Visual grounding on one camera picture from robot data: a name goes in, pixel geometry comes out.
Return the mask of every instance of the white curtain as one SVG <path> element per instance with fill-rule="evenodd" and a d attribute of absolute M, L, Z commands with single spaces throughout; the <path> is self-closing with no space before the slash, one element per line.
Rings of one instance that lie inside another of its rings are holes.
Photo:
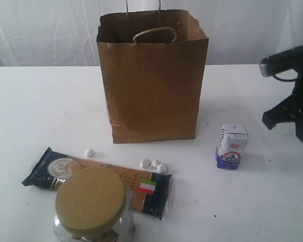
<path fill-rule="evenodd" d="M 130 11 L 158 0 L 128 0 Z M 162 0 L 186 9 L 210 38 L 207 64 L 254 64 L 303 44 L 303 0 Z M 0 66 L 99 65 L 101 15 L 124 12 L 125 0 L 0 0 Z"/>

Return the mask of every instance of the white carton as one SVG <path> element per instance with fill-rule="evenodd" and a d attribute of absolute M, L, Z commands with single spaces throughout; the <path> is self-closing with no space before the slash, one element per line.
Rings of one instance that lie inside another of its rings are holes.
<path fill-rule="evenodd" d="M 238 169 L 247 142 L 248 133 L 245 125 L 223 125 L 216 150 L 217 167 Z"/>

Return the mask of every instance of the pasta package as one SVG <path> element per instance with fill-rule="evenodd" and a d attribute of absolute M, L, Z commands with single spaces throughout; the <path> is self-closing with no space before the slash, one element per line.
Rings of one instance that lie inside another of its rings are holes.
<path fill-rule="evenodd" d="M 48 148 L 22 184 L 57 191 L 72 174 L 92 166 L 112 169 L 124 183 L 130 186 L 133 192 L 133 210 L 162 219 L 172 175 L 77 158 Z"/>

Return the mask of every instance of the gold lid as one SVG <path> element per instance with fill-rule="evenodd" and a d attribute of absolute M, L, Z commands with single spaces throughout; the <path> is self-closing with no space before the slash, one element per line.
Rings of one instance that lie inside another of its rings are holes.
<path fill-rule="evenodd" d="M 126 205 L 120 177 L 111 169 L 90 167 L 70 176 L 57 192 L 56 215 L 65 230 L 95 236 L 112 228 Z"/>

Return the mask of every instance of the white pebble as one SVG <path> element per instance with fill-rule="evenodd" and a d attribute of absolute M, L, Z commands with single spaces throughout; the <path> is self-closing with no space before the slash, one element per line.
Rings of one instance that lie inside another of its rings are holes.
<path fill-rule="evenodd" d="M 86 157 L 92 157 L 93 154 L 94 154 L 94 150 L 91 149 L 91 148 L 84 151 L 84 155 L 85 155 Z"/>
<path fill-rule="evenodd" d="M 151 163 L 152 163 L 151 166 L 153 168 L 157 168 L 157 166 L 159 166 L 161 164 L 159 160 L 153 160 Z"/>
<path fill-rule="evenodd" d="M 157 171 L 160 174 L 166 174 L 167 173 L 167 168 L 166 168 L 166 166 L 164 164 L 159 164 L 157 166 Z"/>
<path fill-rule="evenodd" d="M 149 167 L 149 165 L 150 165 L 150 160 L 148 158 L 143 159 L 140 163 L 141 168 Z"/>

